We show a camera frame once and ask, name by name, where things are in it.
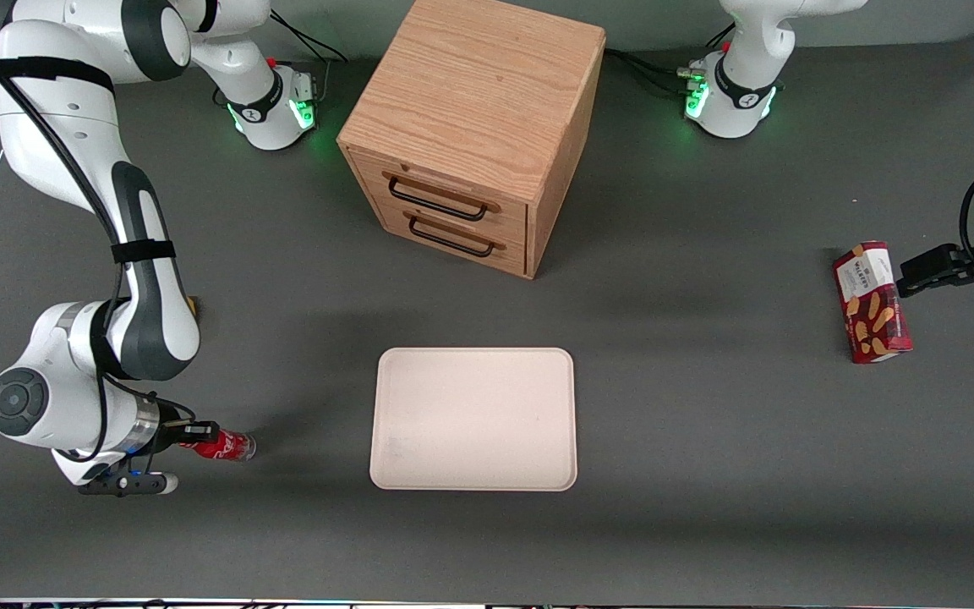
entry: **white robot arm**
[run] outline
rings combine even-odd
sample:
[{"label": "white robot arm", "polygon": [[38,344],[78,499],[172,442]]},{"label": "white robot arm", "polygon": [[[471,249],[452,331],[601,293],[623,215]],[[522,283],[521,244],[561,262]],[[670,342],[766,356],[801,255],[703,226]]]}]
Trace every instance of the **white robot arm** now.
[{"label": "white robot arm", "polygon": [[[227,94],[248,142],[290,145],[313,127],[313,86],[308,74],[271,69],[244,38],[268,12],[267,0],[14,0],[4,11],[5,158],[34,188],[97,216],[120,266],[116,292],[124,275],[131,294],[47,309],[0,374],[0,433],[51,448],[84,492],[124,459],[219,432],[116,381],[173,378],[197,354],[200,335],[156,192],[123,150],[113,85],[169,80],[193,57]],[[132,492],[177,484],[173,475],[133,475]]]},{"label": "white robot arm", "polygon": [[735,20],[726,52],[713,51],[691,62],[687,118],[720,138],[741,138],[769,115],[777,76],[796,49],[788,19],[836,15],[862,8],[867,0],[720,0]]}]

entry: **gray table surface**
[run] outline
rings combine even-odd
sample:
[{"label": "gray table surface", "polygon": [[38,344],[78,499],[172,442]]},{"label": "gray table surface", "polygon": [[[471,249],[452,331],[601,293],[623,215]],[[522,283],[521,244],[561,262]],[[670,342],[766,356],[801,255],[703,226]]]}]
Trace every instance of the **gray table surface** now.
[{"label": "gray table surface", "polygon": [[[371,67],[336,66],[320,131],[278,153],[201,73],[120,88],[205,302],[200,356],[159,389],[260,455],[167,451],[181,488],[115,500],[0,438],[1,596],[974,606],[974,289],[908,301],[917,351],[854,366],[830,270],[865,239],[895,261],[955,240],[974,40],[801,50],[734,142],[607,61],[534,282],[379,228],[333,142]],[[3,164],[0,370],[48,305],[106,297],[106,247]],[[571,351],[576,485],[372,486],[394,346]]]}]

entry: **drawer handle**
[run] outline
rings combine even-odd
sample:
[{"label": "drawer handle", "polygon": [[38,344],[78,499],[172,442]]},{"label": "drawer handle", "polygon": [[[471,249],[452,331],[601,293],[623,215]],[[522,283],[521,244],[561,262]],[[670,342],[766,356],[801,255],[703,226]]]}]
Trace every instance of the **drawer handle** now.
[{"label": "drawer handle", "polygon": [[453,243],[451,240],[437,238],[437,236],[434,236],[430,233],[425,233],[419,230],[418,228],[416,228],[416,222],[418,220],[419,219],[415,216],[412,216],[411,218],[408,219],[408,231],[411,232],[411,234],[418,236],[418,238],[433,240],[433,242],[437,243],[438,245],[445,245],[445,247],[452,247],[454,250],[463,251],[464,254],[475,255],[476,258],[487,258],[488,255],[490,255],[491,251],[495,251],[494,243],[488,243],[487,250],[472,250],[471,247],[467,247],[459,243]]},{"label": "drawer handle", "polygon": [[396,176],[390,178],[390,194],[399,198],[399,200],[406,200],[408,201],[408,203],[413,203],[420,207],[433,209],[433,211],[440,211],[441,213],[445,213],[445,215],[447,216],[453,216],[453,218],[460,218],[461,220],[468,220],[468,222],[479,222],[479,220],[484,219],[484,214],[487,213],[487,205],[480,205],[479,212],[466,213],[464,211],[457,211],[457,209],[450,209],[445,205],[438,205],[437,203],[432,203],[432,201],[426,200],[425,198],[420,198],[418,196],[405,194],[401,192],[401,190],[397,189]]}]

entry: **wood grain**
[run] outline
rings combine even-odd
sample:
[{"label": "wood grain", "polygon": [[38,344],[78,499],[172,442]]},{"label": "wood grain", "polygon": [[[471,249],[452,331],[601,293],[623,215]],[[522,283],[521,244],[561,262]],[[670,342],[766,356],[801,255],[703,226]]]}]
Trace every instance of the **wood grain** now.
[{"label": "wood grain", "polygon": [[596,85],[599,83],[599,65],[603,55],[596,58],[595,63],[588,66],[585,74],[584,92],[576,101],[573,109],[573,119],[566,129],[566,134],[558,144],[554,166],[544,181],[539,204],[530,209],[528,215],[528,263],[529,275],[536,275],[540,262],[544,259],[544,251],[551,238],[551,231],[561,204],[569,192],[569,184],[573,174],[577,171],[577,163],[581,161],[584,142],[588,138],[588,123],[592,120],[592,103],[596,97]]},{"label": "wood grain", "polygon": [[[533,278],[583,153],[605,43],[602,28],[497,0],[417,0],[337,136],[383,227]],[[403,193],[486,215],[399,200],[393,177]],[[419,238],[409,217],[498,250],[477,258]]]},{"label": "wood grain", "polygon": [[417,0],[339,141],[536,205],[604,40],[495,0]]}]

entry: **plastic tray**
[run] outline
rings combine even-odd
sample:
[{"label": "plastic tray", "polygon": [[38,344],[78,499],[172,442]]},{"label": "plastic tray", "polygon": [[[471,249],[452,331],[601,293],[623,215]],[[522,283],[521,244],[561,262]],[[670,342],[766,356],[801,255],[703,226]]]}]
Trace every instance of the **plastic tray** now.
[{"label": "plastic tray", "polygon": [[370,478],[387,490],[564,491],[577,480],[575,417],[564,350],[390,349]]}]

